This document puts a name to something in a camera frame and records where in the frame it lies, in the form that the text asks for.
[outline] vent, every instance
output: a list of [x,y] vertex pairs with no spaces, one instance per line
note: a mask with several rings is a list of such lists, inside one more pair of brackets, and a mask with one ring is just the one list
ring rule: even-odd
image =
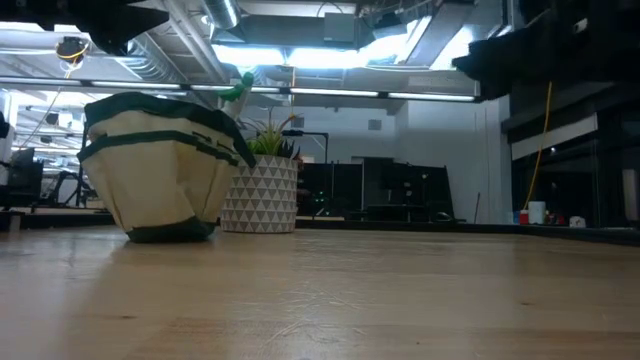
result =
[[382,130],[382,120],[369,120],[369,130],[380,131]]
[[302,129],[302,128],[304,128],[304,118],[296,116],[295,119],[291,120],[291,128],[292,129]]

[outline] wooden table surface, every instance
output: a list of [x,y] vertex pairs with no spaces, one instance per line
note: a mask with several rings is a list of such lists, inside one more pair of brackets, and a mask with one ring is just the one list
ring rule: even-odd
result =
[[640,359],[640,249],[298,230],[0,238],[0,359]]

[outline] potted plant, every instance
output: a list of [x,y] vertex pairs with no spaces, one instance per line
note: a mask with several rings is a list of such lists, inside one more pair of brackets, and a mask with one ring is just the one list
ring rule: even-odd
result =
[[295,229],[298,210],[295,142],[282,136],[282,130],[295,116],[277,124],[272,120],[272,112],[273,108],[269,109],[267,121],[239,121],[241,126],[257,132],[255,138],[247,141],[256,166],[250,168],[240,163],[238,175],[231,180],[220,216],[224,231],[289,233]]

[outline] desk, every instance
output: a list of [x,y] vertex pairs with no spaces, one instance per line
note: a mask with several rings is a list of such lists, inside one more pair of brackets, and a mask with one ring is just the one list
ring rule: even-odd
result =
[[640,249],[297,230],[0,235],[1,359],[632,359]]

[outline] wooden table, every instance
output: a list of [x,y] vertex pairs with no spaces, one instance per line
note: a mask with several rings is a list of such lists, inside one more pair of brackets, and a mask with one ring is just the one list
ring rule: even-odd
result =
[[0,239],[0,359],[639,359],[640,249],[299,230]]

